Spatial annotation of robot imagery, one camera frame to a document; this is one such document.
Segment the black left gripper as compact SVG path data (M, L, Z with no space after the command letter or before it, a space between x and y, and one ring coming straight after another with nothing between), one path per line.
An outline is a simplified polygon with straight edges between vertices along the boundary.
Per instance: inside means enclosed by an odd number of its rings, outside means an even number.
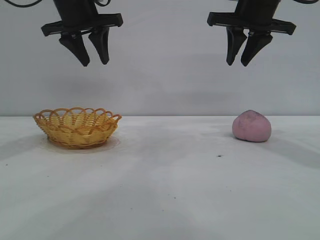
M120 13L98 13L94 0L55 0L54 5L60 21L47 23L41 27L44 36L62 34L59 42L87 67L90 63L81 34L91 32L89 40L95 47L103 65L109 58L109 27L121 27L123 18Z

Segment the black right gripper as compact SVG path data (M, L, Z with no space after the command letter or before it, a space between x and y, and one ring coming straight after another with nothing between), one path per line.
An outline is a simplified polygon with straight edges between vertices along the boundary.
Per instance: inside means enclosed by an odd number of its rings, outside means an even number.
M226 27L227 56L231 66L247 36L244 29L250 30L241 56L241 63L247 66L250 61L273 37L270 32L292 35L296 25L289 21L274 18L279 0L239 0L234 12L210 12L207 18L209 26Z

